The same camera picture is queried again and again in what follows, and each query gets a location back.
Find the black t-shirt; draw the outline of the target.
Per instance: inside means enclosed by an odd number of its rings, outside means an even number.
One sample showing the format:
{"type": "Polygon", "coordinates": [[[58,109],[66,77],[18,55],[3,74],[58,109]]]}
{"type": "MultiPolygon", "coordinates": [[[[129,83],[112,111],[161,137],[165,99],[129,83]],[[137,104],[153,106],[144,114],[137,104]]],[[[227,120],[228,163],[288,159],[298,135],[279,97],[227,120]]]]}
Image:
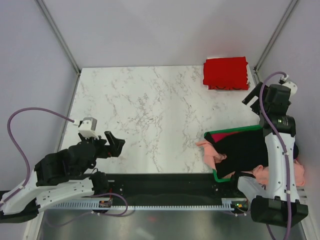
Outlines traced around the black t-shirt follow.
{"type": "Polygon", "coordinates": [[[257,166],[269,166],[268,150],[263,129],[241,131],[216,141],[211,136],[207,140],[215,150],[225,157],[216,164],[219,179],[233,172],[249,172],[257,166]]]}

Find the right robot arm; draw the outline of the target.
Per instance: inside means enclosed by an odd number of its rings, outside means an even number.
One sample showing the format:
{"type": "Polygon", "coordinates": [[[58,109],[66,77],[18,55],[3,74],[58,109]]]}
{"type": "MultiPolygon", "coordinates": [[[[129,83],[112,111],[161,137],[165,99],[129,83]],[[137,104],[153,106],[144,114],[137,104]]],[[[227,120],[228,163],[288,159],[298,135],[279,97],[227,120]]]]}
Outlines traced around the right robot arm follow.
{"type": "Polygon", "coordinates": [[[291,81],[263,86],[259,83],[242,101],[260,118],[267,147],[268,183],[263,188],[257,177],[240,176],[229,184],[235,197],[243,194],[250,202],[251,219],[257,223],[291,228],[308,216],[308,206],[300,203],[294,169],[295,119],[287,115],[298,90],[291,81]]]}

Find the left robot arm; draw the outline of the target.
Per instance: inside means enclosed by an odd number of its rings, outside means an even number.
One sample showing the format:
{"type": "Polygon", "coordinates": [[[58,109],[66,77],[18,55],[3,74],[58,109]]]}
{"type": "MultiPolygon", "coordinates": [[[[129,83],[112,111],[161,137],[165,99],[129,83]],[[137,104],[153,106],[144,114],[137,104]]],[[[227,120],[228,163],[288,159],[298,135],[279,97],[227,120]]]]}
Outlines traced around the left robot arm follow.
{"type": "Polygon", "coordinates": [[[24,223],[50,207],[76,198],[104,197],[110,191],[107,175],[94,169],[97,159],[119,157],[125,140],[105,131],[106,138],[80,138],[69,148],[46,155],[27,182],[0,193],[1,223],[24,223]]]}

